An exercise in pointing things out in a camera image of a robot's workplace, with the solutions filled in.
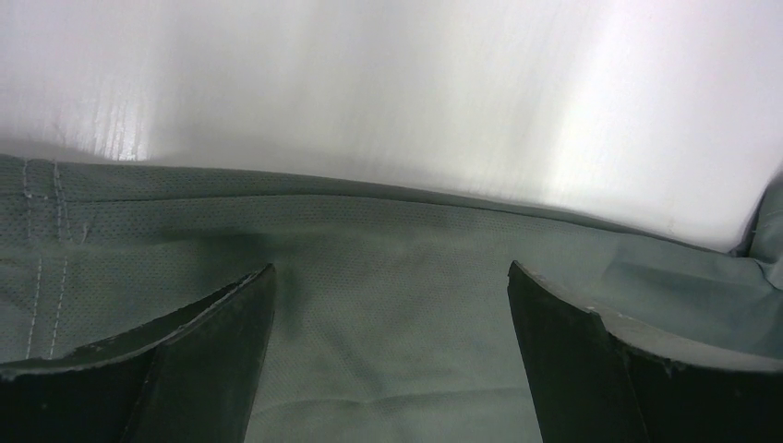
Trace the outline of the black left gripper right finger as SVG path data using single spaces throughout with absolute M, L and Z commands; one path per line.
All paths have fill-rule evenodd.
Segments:
M 778 442 L 782 363 L 565 293 L 518 262 L 512 322 L 546 442 Z

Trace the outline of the grey t shirt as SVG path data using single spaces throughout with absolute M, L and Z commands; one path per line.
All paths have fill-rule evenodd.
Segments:
M 548 210 L 317 177 L 1 159 L 1 367 L 276 271 L 241 442 L 546 442 L 507 294 L 782 363 L 782 184 L 718 253 Z

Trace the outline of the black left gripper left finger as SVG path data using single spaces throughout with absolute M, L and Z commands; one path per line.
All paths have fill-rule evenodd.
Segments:
M 276 301 L 273 266 L 55 359 L 1 367 L 5 442 L 241 442 Z

